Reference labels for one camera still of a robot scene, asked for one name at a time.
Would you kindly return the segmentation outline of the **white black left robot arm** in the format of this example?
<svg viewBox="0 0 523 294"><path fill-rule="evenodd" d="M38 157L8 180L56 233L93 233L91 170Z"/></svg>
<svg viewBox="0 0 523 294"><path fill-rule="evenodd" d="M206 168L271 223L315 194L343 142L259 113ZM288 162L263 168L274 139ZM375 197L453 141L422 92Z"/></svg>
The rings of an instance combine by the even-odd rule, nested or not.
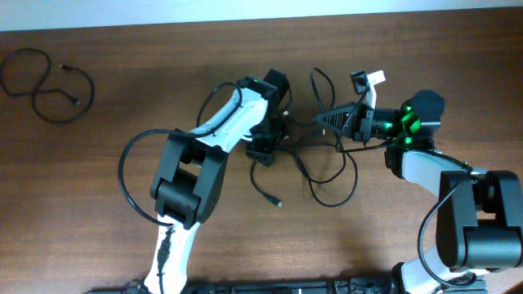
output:
<svg viewBox="0 0 523 294"><path fill-rule="evenodd" d="M254 161L273 163L285 136L279 104L289 89L285 74L272 69L262 79L234 83L230 100L190 133L168 136L150 188L161 222L144 293L179 293L187 282L194 237L220 198L231 150L246 142Z"/></svg>

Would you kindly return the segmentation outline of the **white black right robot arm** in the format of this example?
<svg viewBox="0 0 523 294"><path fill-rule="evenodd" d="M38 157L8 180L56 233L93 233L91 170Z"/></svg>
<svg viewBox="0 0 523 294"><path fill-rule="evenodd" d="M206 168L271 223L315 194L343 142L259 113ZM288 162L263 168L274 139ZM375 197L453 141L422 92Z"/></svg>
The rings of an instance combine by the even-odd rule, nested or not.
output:
<svg viewBox="0 0 523 294"><path fill-rule="evenodd" d="M522 266L518 176L437 151L433 136L444 111L438 93L422 90L398 109L359 100L315 116L338 138L382 140L387 168L437 197L418 231L418 258L396 267L397 293L481 292L485 275Z"/></svg>

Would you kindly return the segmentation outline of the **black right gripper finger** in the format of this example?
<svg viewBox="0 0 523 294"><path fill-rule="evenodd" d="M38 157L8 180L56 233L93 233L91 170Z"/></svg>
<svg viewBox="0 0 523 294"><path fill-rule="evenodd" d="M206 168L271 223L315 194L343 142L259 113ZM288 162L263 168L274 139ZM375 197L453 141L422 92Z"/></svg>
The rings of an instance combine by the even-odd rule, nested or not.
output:
<svg viewBox="0 0 523 294"><path fill-rule="evenodd" d="M333 131L338 136L346 135L346 131L344 130L346 120L342 120L341 122L317 121L316 123L326 130Z"/></svg>
<svg viewBox="0 0 523 294"><path fill-rule="evenodd" d="M315 116L316 122L346 122L356 107L355 102L335 107Z"/></svg>

